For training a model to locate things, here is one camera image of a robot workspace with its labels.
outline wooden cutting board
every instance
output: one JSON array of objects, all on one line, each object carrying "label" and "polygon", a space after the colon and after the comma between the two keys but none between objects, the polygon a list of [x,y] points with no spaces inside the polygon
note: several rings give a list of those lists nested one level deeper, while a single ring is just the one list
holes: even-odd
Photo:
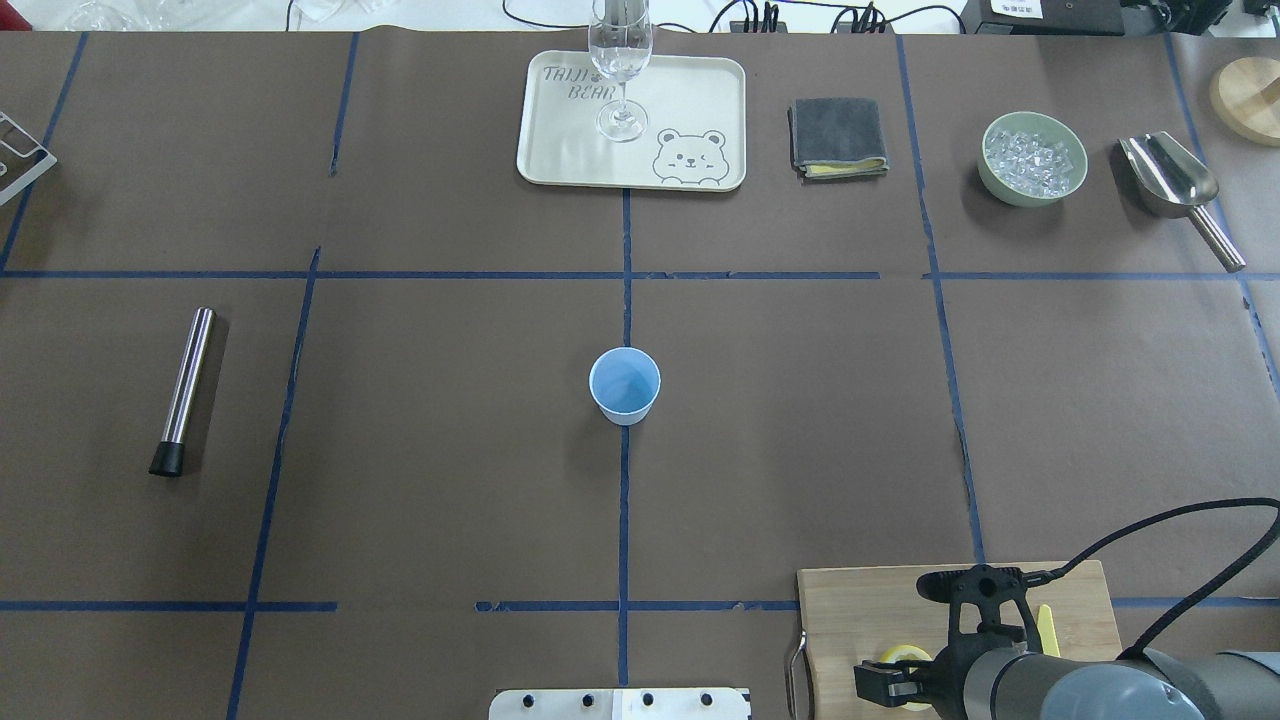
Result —
[{"label": "wooden cutting board", "polygon": [[[1062,562],[1001,562],[1023,570],[1051,570]],[[914,644],[937,655],[947,642],[947,606],[915,593],[915,579],[934,570],[964,570],[970,565],[897,565],[891,568],[831,568],[800,570],[800,623],[808,633],[817,720],[937,720],[932,710],[913,712],[879,707],[854,693],[854,666],[879,660],[896,644]],[[1027,593],[1032,612],[1041,605],[1053,610],[1062,657],[1114,660],[1123,650],[1111,611],[1111,594],[1102,564],[1088,560],[1065,578]],[[963,629],[973,632],[978,611],[963,615]],[[1006,623],[1018,612],[1005,607]]]}]

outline label sticker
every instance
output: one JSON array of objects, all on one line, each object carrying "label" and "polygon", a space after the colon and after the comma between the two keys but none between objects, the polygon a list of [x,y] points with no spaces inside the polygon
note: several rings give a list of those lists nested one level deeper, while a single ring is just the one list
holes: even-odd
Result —
[{"label": "label sticker", "polygon": [[1014,18],[1044,18],[1039,0],[991,0],[991,12]]}]

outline blue paper cup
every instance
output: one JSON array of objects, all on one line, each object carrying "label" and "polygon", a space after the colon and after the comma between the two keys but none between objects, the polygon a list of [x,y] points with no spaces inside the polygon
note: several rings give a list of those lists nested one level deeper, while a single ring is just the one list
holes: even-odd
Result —
[{"label": "blue paper cup", "polygon": [[618,425],[634,425],[649,414],[662,388],[658,364],[635,347],[614,347],[600,355],[586,378],[591,398]]}]

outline gray towel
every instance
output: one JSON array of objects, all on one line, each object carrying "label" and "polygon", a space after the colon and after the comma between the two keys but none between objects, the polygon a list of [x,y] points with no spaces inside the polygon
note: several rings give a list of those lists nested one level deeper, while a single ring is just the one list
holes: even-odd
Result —
[{"label": "gray towel", "polygon": [[869,97],[796,100],[791,164],[812,179],[883,176],[888,172],[879,106]]}]

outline electrical cable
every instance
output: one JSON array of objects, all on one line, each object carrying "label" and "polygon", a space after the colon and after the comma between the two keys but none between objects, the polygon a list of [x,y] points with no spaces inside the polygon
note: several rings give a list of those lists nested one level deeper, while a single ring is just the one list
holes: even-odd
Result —
[{"label": "electrical cable", "polygon": [[852,5],[849,5],[846,3],[810,3],[809,0],[773,0],[773,1],[774,3],[783,3],[783,4],[787,4],[787,5],[813,5],[814,8],[833,8],[833,9],[837,9],[837,10],[841,10],[841,9],[845,9],[845,8],[852,8]]},{"label": "electrical cable", "polygon": [[516,20],[517,23],[525,23],[526,26],[534,26],[534,27],[543,27],[543,28],[547,28],[547,29],[584,29],[584,28],[586,28],[585,24],[581,24],[581,26],[554,26],[554,24],[548,24],[548,23],[539,23],[539,22],[534,22],[534,20],[526,20],[525,18],[521,18],[520,15],[516,15],[509,9],[507,9],[507,0],[502,0],[502,14],[504,14],[508,18]]},{"label": "electrical cable", "polygon": [[1156,523],[1162,523],[1170,518],[1178,518],[1179,515],[1189,515],[1192,512],[1201,512],[1204,510],[1219,510],[1224,507],[1271,507],[1276,511],[1275,520],[1271,521],[1271,528],[1262,534],[1261,538],[1253,546],[1251,546],[1244,553],[1235,559],[1234,562],[1228,565],[1221,573],[1213,575],[1211,580],[1197,588],[1194,592],[1180,600],[1176,605],[1170,607],[1161,615],[1155,623],[1147,628],[1138,639],[1129,646],[1124,652],[1120,653],[1120,659],[1134,659],[1142,657],[1143,651],[1151,644],[1151,641],[1156,639],[1160,633],[1165,632],[1169,625],[1172,625],[1184,612],[1194,607],[1199,601],[1213,594],[1219,588],[1225,585],[1228,580],[1234,578],[1248,568],[1260,555],[1267,551],[1276,538],[1280,538],[1280,501],[1271,497],[1236,497],[1231,500],[1213,500],[1210,502],[1196,502],[1193,505],[1184,505],[1181,507],[1175,507],[1167,510],[1158,515],[1152,515],[1144,520],[1139,520],[1130,525],[1126,525],[1107,537],[1100,539],[1098,542],[1091,544],[1079,555],[1073,557],[1066,565],[1053,570],[1041,570],[1034,573],[1027,573],[1024,575],[1027,580],[1027,587],[1039,587],[1043,584],[1052,583],[1074,570],[1076,565],[1084,562],[1091,555],[1102,550],[1103,547],[1111,544],[1112,542],[1137,533],[1138,530],[1146,529]]},{"label": "electrical cable", "polygon": [[858,32],[884,32],[886,26],[884,13],[879,12],[876,3],[868,3],[863,18],[858,23]]},{"label": "electrical cable", "polygon": [[895,22],[897,22],[897,20],[900,20],[900,19],[908,17],[908,15],[914,15],[916,13],[923,13],[925,10],[946,10],[946,12],[951,13],[951,17],[956,19],[956,24],[960,27],[960,35],[968,35],[969,33],[969,31],[964,27],[964,20],[960,19],[960,13],[956,13],[948,5],[925,5],[923,8],[916,8],[914,10],[909,10],[906,13],[902,13],[901,15],[890,18],[890,19],[884,20],[883,24],[895,23]]},{"label": "electrical cable", "polygon": [[852,13],[854,17],[856,17],[858,15],[858,9],[856,8],[845,8],[844,10],[836,13],[836,19],[831,20],[831,31],[829,31],[831,33],[835,33],[837,29],[840,29],[840,20],[841,20],[841,18],[845,17],[845,13]]},{"label": "electrical cable", "polygon": [[740,3],[742,4],[742,14],[744,14],[742,24],[744,24],[744,27],[749,27],[750,23],[751,23],[751,8],[755,8],[755,17],[756,17],[756,19],[759,19],[759,17],[760,17],[760,8],[755,4],[755,0],[730,0],[728,4],[726,4],[723,8],[721,8],[719,13],[716,13],[716,19],[712,20],[712,27],[708,28],[707,32],[716,32],[716,26],[719,24],[721,18],[724,17],[724,13],[728,13],[730,8],[732,8],[733,5],[737,5]]}]

